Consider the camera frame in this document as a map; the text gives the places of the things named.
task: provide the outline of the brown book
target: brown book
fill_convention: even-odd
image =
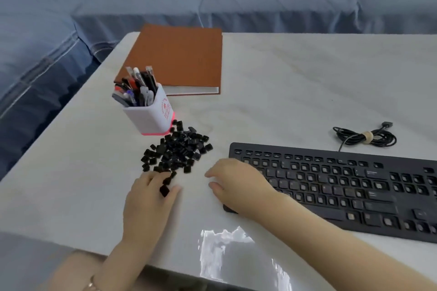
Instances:
[[[221,29],[145,25],[115,82],[127,77],[126,67],[152,66],[167,95],[220,93]]]

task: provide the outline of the pile of keycaps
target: pile of keycaps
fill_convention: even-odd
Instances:
[[[160,188],[161,194],[165,197],[169,193],[167,186],[176,176],[176,170],[183,168],[184,173],[190,173],[194,161],[199,161],[200,157],[212,150],[211,144],[205,143],[209,140],[208,136],[197,133],[193,127],[188,127],[187,131],[183,129],[182,121],[173,120],[172,125],[176,126],[170,129],[170,134],[161,138],[159,145],[150,145],[150,149],[145,150],[141,161],[143,171],[149,171],[150,166],[156,165],[154,171],[159,173],[170,172],[171,176],[166,178]]]

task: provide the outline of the hand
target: hand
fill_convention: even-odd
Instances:
[[[143,173],[132,185],[123,211],[122,243],[150,255],[167,224],[173,203],[180,190],[174,186],[164,198],[160,187],[171,173]]]
[[[236,159],[220,159],[205,177],[219,181],[210,182],[209,187],[223,204],[253,220],[278,196],[258,170]]]

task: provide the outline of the person's right hand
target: person's right hand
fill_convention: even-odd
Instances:
[[[257,169],[236,159],[220,159],[205,177],[216,178],[209,187],[223,204],[253,220],[280,195]]]

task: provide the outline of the keyboard cable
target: keyboard cable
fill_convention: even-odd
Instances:
[[[377,147],[390,147],[397,143],[397,138],[390,131],[385,130],[393,126],[393,122],[383,122],[381,128],[364,131],[363,133],[356,133],[349,129],[333,127],[337,137],[341,140],[341,145],[338,151],[341,151],[343,145],[357,145],[360,143],[371,144]]]

